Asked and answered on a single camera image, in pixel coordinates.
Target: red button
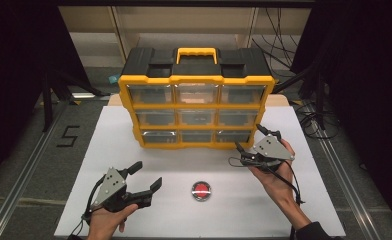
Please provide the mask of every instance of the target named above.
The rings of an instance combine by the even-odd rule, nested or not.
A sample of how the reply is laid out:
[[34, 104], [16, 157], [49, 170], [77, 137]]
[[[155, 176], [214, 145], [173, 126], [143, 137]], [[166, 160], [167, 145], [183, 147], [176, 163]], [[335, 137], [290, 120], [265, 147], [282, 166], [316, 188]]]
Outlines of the red button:
[[194, 193], [198, 196], [198, 197], [205, 197], [208, 193], [209, 193], [209, 189], [205, 184], [198, 184], [195, 187]]

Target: wrist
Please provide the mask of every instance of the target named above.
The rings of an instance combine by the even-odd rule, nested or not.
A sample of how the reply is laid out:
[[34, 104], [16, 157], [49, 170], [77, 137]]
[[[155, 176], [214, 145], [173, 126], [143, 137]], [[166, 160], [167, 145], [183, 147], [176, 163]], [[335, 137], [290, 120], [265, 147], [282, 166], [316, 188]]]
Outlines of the wrist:
[[276, 204], [296, 230], [311, 223], [311, 220], [309, 220], [295, 200], [283, 198], [277, 201]]

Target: white table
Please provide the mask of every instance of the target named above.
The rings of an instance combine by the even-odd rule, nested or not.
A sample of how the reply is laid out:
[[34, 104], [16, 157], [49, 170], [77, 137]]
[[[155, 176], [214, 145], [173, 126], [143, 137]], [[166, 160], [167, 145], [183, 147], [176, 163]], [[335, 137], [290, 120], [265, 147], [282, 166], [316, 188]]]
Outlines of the white table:
[[[293, 168], [301, 188], [304, 212], [332, 236], [345, 232], [318, 172], [292, 107], [267, 107], [261, 123], [280, 130], [296, 152]], [[258, 132], [255, 141], [262, 138]], [[246, 168], [228, 164], [236, 150], [189, 148], [143, 149], [134, 139], [132, 122], [121, 106], [104, 107], [55, 236], [66, 237], [78, 224], [94, 184], [109, 167], [123, 169], [136, 161], [143, 168], [127, 178], [128, 191], [148, 190], [159, 177], [163, 186], [152, 206], [136, 211], [125, 233], [137, 238], [259, 238], [289, 236], [290, 224]], [[191, 196], [192, 185], [206, 181], [212, 195], [206, 202]], [[81, 234], [88, 232], [84, 224]]]

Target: black cable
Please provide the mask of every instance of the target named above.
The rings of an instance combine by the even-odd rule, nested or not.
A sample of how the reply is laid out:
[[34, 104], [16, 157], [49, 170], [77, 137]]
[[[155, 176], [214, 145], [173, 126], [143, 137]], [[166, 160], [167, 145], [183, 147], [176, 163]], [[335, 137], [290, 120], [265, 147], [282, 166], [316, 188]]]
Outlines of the black cable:
[[[302, 109], [302, 108], [304, 108], [304, 107], [306, 107], [308, 105], [311, 105], [311, 104], [315, 104], [315, 103], [314, 102], [307, 103], [307, 104], [305, 104], [305, 105], [303, 105], [303, 106], [301, 106], [301, 107], [299, 107], [299, 108], [297, 108], [295, 110], [295, 112], [297, 114], [304, 116], [299, 121], [304, 135], [306, 137], [313, 138], [313, 139], [319, 139], [319, 140], [329, 140], [329, 139], [332, 139], [332, 138], [336, 137], [339, 134], [339, 132], [340, 132], [340, 122], [337, 119], [336, 115], [333, 112], [331, 112], [331, 111], [323, 111], [323, 112], [317, 113], [317, 112], [305, 112], [305, 111], [301, 111], [300, 110], [300, 109]], [[328, 120], [329, 117], [336, 118], [337, 119], [336, 120], [337, 123], [329, 121]], [[318, 124], [318, 119], [319, 118], [321, 118], [323, 123], [326, 123], [326, 124], [328, 124], [328, 126], [333, 126], [335, 128], [333, 134], [331, 134], [330, 136], [327, 136], [327, 137], [316, 136], [316, 134], [321, 129], [318, 126], [313, 125], [313, 122], [316, 122]], [[313, 129], [313, 131], [308, 132], [309, 128], [314, 128], [314, 129]]]
[[[77, 230], [77, 228], [80, 227], [80, 230], [78, 231], [77, 234], [74, 234], [75, 230]], [[71, 235], [77, 235], [80, 234], [81, 230], [83, 230], [83, 220], [80, 221], [80, 223], [78, 223], [78, 225], [74, 228], [74, 230], [72, 230]]]
[[289, 35], [290, 39], [292, 39], [293, 43], [296, 45], [296, 47], [298, 46], [298, 44], [296, 43], [295, 39], [293, 39], [292, 35]]
[[281, 61], [279, 58], [277, 58], [276, 56], [272, 55], [271, 53], [267, 52], [265, 49], [263, 49], [261, 46], [259, 46], [259, 44], [254, 39], [252, 39], [252, 42], [255, 43], [255, 45], [258, 48], [260, 48], [263, 53], [267, 54], [269, 57], [273, 58], [277, 62], [281, 63], [283, 66], [285, 66], [285, 67], [290, 69], [289, 65], [287, 65], [285, 62]]
[[281, 36], [281, 23], [280, 23], [281, 22], [281, 8], [279, 8], [277, 10], [277, 29], [274, 26], [273, 20], [271, 19], [271, 16], [270, 16], [270, 14], [268, 12], [268, 8], [265, 9], [265, 12], [267, 13], [267, 17], [268, 17], [268, 19], [269, 19], [269, 21], [271, 23], [271, 26], [273, 27], [274, 33], [275, 33], [274, 43], [275, 43], [275, 39], [279, 40], [279, 42], [281, 43], [282, 48], [284, 49], [283, 53], [284, 53], [284, 56], [286, 57], [286, 61], [289, 61], [290, 57], [287, 54], [287, 51], [286, 51], [286, 48], [284, 47], [283, 39], [282, 39], [282, 36]]
[[265, 41], [265, 43], [268, 44], [268, 45], [270, 45], [271, 47], [273, 47], [273, 48], [275, 48], [275, 49], [278, 49], [278, 50], [282, 50], [282, 51], [286, 51], [286, 52], [295, 54], [295, 52], [293, 52], [293, 51], [290, 51], [290, 50], [283, 49], [283, 48], [280, 48], [280, 47], [277, 47], [277, 46], [272, 45], [270, 42], [268, 42], [267, 39], [265, 39], [264, 35], [261, 35], [261, 37], [262, 37], [262, 39]]

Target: storage box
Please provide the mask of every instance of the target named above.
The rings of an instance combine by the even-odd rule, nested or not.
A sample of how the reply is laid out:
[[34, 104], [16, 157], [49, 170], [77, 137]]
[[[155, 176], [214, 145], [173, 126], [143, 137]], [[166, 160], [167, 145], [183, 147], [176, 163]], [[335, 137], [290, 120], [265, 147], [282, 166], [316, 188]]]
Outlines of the storage box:
[[178, 123], [182, 125], [213, 125], [214, 109], [178, 109]]
[[215, 139], [217, 142], [240, 142], [246, 143], [251, 137], [250, 130], [220, 130], [216, 132]]
[[172, 103], [170, 85], [130, 85], [128, 90], [134, 103]]
[[232, 149], [253, 145], [275, 80], [257, 48], [134, 48], [118, 84], [142, 147]]
[[136, 110], [139, 124], [155, 126], [171, 126], [175, 124], [174, 110], [169, 109], [142, 109]]
[[213, 131], [209, 130], [182, 130], [180, 131], [181, 141], [183, 142], [203, 142], [210, 143]]
[[145, 143], [171, 144], [177, 142], [177, 132], [173, 130], [141, 131]]
[[253, 126], [258, 111], [256, 110], [219, 110], [218, 125], [222, 126]]

